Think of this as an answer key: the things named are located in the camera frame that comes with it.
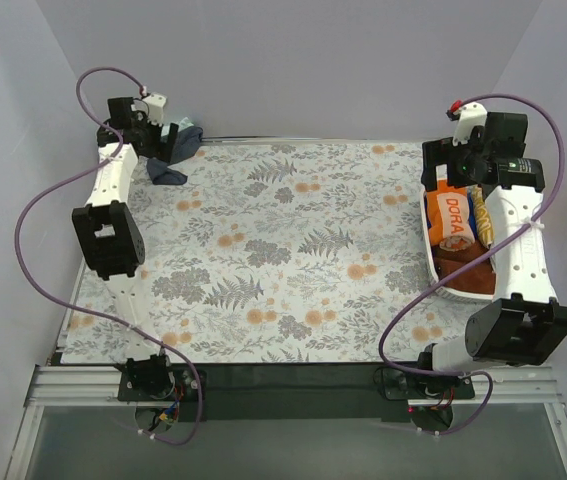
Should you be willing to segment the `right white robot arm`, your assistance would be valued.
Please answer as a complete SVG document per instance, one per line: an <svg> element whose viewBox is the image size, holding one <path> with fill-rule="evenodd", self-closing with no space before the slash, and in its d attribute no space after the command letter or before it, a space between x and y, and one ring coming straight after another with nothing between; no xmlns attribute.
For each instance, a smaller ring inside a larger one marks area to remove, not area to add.
<svg viewBox="0 0 567 480"><path fill-rule="evenodd" d="M540 161L525 157L524 114L489 112L472 102L452 107L453 136L423 144L420 209L430 269L436 252L478 241L477 202L482 196L492 226L486 265L495 275L486 305L464 333L420 353L417 389L438 397L452 384L450 372L469 374L496 366L540 366L567 336L567 306L559 303L547 270L541 210L545 179Z"/></svg>

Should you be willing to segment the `orange peach printed towel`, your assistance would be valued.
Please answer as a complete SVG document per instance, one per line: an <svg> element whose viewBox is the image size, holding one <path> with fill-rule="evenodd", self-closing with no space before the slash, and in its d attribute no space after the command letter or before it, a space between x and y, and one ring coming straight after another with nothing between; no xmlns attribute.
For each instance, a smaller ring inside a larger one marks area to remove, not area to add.
<svg viewBox="0 0 567 480"><path fill-rule="evenodd" d="M456 252L466 250L475 243L465 187L452 187L446 180L438 180L435 190L427 192L425 199L428 239L432 247Z"/></svg>

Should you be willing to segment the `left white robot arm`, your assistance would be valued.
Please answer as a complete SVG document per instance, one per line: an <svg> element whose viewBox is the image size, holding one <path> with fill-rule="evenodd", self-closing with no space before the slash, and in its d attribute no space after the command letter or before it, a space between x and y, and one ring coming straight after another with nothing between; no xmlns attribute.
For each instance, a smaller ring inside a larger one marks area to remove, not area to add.
<svg viewBox="0 0 567 480"><path fill-rule="evenodd" d="M141 96L137 110L132 97L110 98L110 118L97 131L99 160L91 195L72 212L72 223L87 266L104 282L116 315L127 323L128 349L121 370L130 388L163 400L176 386L164 349L140 333L156 334L142 293L145 261L142 234L128 207L132 175L141 156L160 163L171 158L178 126L162 137L167 98L159 93Z"/></svg>

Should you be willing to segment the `dark grey towel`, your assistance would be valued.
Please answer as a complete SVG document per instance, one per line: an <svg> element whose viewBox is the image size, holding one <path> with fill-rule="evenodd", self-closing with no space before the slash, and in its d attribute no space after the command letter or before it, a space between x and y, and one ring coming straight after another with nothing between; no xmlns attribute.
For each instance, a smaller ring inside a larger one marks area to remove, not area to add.
<svg viewBox="0 0 567 480"><path fill-rule="evenodd" d="M202 145L203 129L196 125L179 129L171 163L165 162L166 136L162 139L162 158L149 158L146 161L146 171L153 185L182 186L187 183L188 177L175 170L174 166L195 156Z"/></svg>

